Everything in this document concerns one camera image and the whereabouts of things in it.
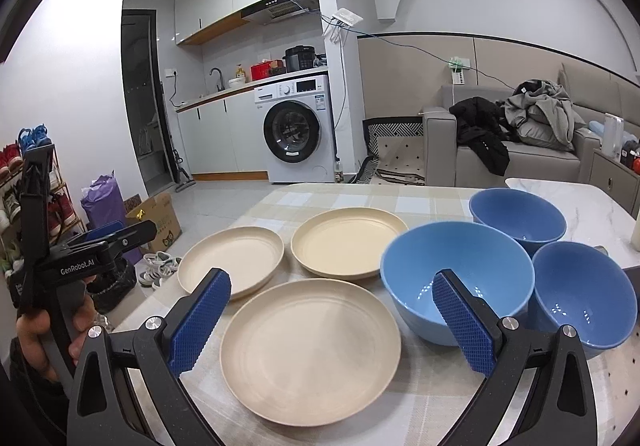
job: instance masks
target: plate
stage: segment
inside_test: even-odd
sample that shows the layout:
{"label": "plate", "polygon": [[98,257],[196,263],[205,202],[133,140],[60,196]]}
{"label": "plate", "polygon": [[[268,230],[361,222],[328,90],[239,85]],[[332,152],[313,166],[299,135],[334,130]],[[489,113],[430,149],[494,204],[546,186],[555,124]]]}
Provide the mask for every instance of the plate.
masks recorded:
{"label": "plate", "polygon": [[288,426],[345,419],[384,392],[400,360],[400,332],[366,289],[313,278],[260,293],[231,320],[222,374],[249,410]]}
{"label": "plate", "polygon": [[282,239],[257,226],[231,228],[201,240],[184,255],[178,266],[178,282],[193,292],[212,267],[231,278],[231,299],[240,298],[267,283],[284,254]]}
{"label": "plate", "polygon": [[382,253],[407,226],[395,215],[373,208],[342,208],[302,224],[291,252],[305,269],[336,280],[375,276]]}

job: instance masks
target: blue textured gripper pad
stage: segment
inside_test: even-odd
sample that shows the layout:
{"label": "blue textured gripper pad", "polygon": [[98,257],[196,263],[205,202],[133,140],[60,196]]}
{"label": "blue textured gripper pad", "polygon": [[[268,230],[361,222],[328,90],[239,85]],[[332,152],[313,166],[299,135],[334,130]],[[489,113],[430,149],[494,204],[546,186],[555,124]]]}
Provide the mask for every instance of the blue textured gripper pad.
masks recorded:
{"label": "blue textured gripper pad", "polygon": [[494,371],[494,341],[474,312],[442,273],[433,279],[433,302],[471,368],[489,377]]}
{"label": "blue textured gripper pad", "polygon": [[231,279],[220,270],[174,333],[167,363],[176,378],[196,364],[230,296]]}

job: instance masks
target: nightstand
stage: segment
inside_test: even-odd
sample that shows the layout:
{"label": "nightstand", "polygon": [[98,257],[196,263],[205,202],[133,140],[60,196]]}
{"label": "nightstand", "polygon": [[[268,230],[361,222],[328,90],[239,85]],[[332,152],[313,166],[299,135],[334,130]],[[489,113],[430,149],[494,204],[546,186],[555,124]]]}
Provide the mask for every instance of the nightstand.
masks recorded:
{"label": "nightstand", "polygon": [[640,176],[600,150],[593,152],[589,184],[604,191],[634,218],[638,216]]}

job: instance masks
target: purple bag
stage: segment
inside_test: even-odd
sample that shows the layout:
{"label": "purple bag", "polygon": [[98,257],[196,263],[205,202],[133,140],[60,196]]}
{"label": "purple bag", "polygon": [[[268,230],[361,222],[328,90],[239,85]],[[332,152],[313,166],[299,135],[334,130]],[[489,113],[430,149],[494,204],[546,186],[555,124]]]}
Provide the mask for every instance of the purple bag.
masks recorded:
{"label": "purple bag", "polygon": [[[116,220],[122,222],[125,227],[128,225],[122,194],[114,171],[111,175],[100,175],[89,188],[84,188],[80,204],[93,229],[101,228]],[[132,264],[142,259],[139,249],[127,251],[122,256]]]}

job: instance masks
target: light blue bowl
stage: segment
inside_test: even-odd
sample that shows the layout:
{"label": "light blue bowl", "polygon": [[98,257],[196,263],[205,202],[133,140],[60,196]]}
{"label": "light blue bowl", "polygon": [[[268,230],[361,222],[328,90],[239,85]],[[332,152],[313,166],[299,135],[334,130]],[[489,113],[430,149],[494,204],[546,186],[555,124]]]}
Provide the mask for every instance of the light blue bowl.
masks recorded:
{"label": "light blue bowl", "polygon": [[551,202],[537,195],[510,188],[491,188],[473,195],[469,210],[480,222],[512,236],[533,254],[555,242],[566,231],[566,220]]}
{"label": "light blue bowl", "polygon": [[503,232],[472,222],[433,222],[403,233],[382,255],[382,281],[409,328],[439,345],[457,346],[431,297],[441,269],[453,270],[500,317],[523,314],[533,292],[531,259]]}
{"label": "light blue bowl", "polygon": [[625,272],[608,256],[577,242],[554,242],[535,254],[533,265],[531,328],[556,332],[562,325],[572,325],[587,359],[629,337],[638,301]]}

